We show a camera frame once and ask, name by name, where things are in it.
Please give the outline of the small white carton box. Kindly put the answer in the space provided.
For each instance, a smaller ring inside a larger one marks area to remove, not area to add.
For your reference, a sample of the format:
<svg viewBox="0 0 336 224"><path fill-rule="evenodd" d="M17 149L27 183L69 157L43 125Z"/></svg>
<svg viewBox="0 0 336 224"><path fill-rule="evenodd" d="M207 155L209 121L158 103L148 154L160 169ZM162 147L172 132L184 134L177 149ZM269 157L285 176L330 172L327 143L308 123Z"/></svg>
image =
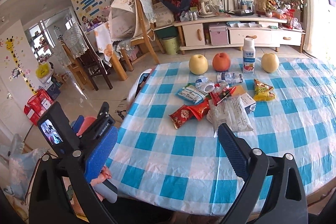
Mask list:
<svg viewBox="0 0 336 224"><path fill-rule="evenodd" d="M234 87L232 96L240 96L247 114L254 112L256 108L256 101L245 91L245 89L241 85Z"/></svg>

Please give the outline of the blue white checkered tablecloth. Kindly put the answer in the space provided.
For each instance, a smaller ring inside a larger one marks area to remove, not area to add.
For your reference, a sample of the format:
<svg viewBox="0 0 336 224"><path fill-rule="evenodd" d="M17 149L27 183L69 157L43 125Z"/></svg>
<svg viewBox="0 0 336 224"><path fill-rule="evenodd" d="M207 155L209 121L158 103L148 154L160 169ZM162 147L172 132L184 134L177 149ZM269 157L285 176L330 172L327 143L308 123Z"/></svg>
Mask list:
<svg viewBox="0 0 336 224"><path fill-rule="evenodd" d="M281 58L275 73L266 73L256 60L243 89L254 95L259 80L276 97L256 104L246 132L206 118L175 127L171 115L187 103L177 93L195 80L186 62L161 64L150 73L106 161L119 192L174 211L224 215L258 156L293 158L306 194L335 178L334 64Z"/></svg>

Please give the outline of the red snack wrapper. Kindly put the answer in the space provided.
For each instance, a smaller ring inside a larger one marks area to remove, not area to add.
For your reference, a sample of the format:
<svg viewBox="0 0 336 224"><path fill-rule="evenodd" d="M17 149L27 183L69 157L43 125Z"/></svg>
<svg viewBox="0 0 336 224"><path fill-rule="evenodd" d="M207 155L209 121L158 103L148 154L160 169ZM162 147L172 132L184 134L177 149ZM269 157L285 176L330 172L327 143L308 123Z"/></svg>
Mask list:
<svg viewBox="0 0 336 224"><path fill-rule="evenodd" d="M176 129L179 129L183 124L189 121L191 118L195 118L197 121L203 119L210 110L209 100L205 99L202 103L197 105L183 105L173 114L170 114L173 125Z"/></svg>

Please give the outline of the pink plastic bucket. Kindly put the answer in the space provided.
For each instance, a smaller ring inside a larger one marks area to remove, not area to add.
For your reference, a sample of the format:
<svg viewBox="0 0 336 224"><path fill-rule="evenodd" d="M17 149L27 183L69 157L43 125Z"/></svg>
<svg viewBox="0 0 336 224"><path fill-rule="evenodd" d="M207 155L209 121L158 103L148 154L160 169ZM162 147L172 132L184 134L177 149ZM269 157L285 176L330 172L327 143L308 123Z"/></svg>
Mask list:
<svg viewBox="0 0 336 224"><path fill-rule="evenodd" d="M96 120L96 117L85 117L84 122L82 123L77 136L82 136L83 133L87 130L87 128Z"/></svg>

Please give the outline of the yellow snack bag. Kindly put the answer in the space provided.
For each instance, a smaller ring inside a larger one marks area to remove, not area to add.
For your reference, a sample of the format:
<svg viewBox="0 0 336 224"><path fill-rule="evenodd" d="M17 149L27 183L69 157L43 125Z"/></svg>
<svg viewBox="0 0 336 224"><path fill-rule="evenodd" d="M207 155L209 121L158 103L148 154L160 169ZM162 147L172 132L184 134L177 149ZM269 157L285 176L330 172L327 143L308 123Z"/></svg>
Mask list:
<svg viewBox="0 0 336 224"><path fill-rule="evenodd" d="M262 83L258 79L254 79L254 89L255 89L255 95L253 99L256 102L272 101L276 98L276 95L273 92L274 87L272 87L271 85Z"/></svg>

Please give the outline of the red apple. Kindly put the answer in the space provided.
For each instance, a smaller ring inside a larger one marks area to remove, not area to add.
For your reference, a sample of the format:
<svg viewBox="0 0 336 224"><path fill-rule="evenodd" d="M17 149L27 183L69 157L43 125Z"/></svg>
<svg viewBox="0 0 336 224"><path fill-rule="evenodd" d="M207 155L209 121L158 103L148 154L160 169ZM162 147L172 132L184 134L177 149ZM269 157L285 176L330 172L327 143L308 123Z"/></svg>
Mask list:
<svg viewBox="0 0 336 224"><path fill-rule="evenodd" d="M231 66L230 56L225 52L217 53L213 58L212 65L217 72L228 71Z"/></svg>

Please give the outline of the crushed white paper cup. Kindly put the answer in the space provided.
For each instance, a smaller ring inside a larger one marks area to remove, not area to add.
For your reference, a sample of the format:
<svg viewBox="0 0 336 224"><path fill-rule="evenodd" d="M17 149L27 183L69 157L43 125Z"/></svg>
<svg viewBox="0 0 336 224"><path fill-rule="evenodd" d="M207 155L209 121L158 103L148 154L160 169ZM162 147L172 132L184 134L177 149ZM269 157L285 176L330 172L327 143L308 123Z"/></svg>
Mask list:
<svg viewBox="0 0 336 224"><path fill-rule="evenodd" d="M204 93L210 93L215 90L215 83L206 76L199 76L195 80L195 87Z"/></svg>

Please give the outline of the right yellow pear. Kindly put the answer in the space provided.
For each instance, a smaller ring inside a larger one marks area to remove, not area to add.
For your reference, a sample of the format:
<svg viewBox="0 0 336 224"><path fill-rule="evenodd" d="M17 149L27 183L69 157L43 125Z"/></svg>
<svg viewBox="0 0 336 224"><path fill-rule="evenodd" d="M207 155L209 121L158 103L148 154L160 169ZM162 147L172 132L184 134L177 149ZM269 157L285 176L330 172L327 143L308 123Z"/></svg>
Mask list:
<svg viewBox="0 0 336 224"><path fill-rule="evenodd" d="M279 58L274 53L264 53L261 58L261 67L267 73L275 72L279 67Z"/></svg>

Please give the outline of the dark wooden chair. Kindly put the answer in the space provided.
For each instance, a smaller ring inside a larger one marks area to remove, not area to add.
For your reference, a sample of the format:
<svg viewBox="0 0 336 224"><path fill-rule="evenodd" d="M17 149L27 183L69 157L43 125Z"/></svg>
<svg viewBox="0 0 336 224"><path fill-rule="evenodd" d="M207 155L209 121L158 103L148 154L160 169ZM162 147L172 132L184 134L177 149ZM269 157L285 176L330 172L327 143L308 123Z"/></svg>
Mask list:
<svg viewBox="0 0 336 224"><path fill-rule="evenodd" d="M86 34L78 23L74 23L72 27L64 32L61 40L62 47L68 57L70 63L67 67L82 89L85 85L89 85L92 89L98 91L94 78L102 76L108 88L113 89L108 76L110 69L106 69L102 58L94 51Z"/></svg>

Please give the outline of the yellow pear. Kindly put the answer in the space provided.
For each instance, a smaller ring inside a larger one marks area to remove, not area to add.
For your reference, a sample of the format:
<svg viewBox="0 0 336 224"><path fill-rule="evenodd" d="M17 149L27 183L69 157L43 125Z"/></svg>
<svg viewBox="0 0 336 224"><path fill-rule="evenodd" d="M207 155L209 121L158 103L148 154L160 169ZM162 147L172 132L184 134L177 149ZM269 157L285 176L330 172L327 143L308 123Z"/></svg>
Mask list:
<svg viewBox="0 0 336 224"><path fill-rule="evenodd" d="M267 73L275 72L279 67L279 58L274 53L264 53L261 58L261 67Z"/></svg>
<svg viewBox="0 0 336 224"><path fill-rule="evenodd" d="M209 68L208 60L204 55L193 55L189 60L189 70L194 75L203 75Z"/></svg>

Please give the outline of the yellow plastic bag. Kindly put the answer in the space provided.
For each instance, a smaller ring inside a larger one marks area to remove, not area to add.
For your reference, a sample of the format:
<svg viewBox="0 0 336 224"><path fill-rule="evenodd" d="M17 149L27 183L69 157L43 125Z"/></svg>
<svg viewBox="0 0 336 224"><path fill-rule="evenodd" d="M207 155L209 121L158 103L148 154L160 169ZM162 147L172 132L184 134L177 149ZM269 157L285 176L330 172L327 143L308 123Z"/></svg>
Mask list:
<svg viewBox="0 0 336 224"><path fill-rule="evenodd" d="M37 78L42 79L43 77L46 77L50 73L50 71L51 71L50 64L44 62L38 64L35 74Z"/></svg>

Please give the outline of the crumpled white milk pouch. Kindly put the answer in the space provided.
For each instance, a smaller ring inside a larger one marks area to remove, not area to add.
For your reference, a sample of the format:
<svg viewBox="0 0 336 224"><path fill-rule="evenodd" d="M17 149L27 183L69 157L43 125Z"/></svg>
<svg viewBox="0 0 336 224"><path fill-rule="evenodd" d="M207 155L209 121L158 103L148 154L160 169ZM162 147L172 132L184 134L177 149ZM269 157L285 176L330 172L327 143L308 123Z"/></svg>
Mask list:
<svg viewBox="0 0 336 224"><path fill-rule="evenodd" d="M217 74L218 83L227 83L229 85L236 85L243 83L243 75L234 72L218 72Z"/></svg>

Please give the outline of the red candy wrapper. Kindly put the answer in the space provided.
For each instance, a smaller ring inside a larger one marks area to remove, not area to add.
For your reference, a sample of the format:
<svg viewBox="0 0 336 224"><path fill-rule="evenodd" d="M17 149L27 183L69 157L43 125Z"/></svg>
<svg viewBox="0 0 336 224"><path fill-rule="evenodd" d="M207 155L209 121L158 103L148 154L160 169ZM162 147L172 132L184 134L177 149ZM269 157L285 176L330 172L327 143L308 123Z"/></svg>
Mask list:
<svg viewBox="0 0 336 224"><path fill-rule="evenodd" d="M236 90L236 87L231 87L228 89L223 89L220 93L212 91L210 93L210 97L212 99L213 105L217 106L218 104L223 102L225 99L231 97L235 90Z"/></svg>

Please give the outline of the pink storage box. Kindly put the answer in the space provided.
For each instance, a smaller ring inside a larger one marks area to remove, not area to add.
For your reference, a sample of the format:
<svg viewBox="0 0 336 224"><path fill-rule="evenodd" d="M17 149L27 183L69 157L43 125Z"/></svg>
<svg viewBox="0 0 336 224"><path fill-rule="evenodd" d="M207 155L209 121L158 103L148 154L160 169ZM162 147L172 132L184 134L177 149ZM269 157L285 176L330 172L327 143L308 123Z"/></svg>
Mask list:
<svg viewBox="0 0 336 224"><path fill-rule="evenodd" d="M226 23L212 23L209 25L209 34L213 46L228 45L228 29Z"/></svg>

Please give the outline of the green waste bin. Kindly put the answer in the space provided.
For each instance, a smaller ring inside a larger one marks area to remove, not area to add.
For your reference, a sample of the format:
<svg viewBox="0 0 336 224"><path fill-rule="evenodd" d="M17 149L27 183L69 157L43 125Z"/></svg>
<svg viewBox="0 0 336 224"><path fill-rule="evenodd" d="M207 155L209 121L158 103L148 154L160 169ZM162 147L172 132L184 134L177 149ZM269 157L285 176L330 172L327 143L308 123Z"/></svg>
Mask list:
<svg viewBox="0 0 336 224"><path fill-rule="evenodd" d="M176 36L161 39L168 55L176 55L179 51L179 41Z"/></svg>

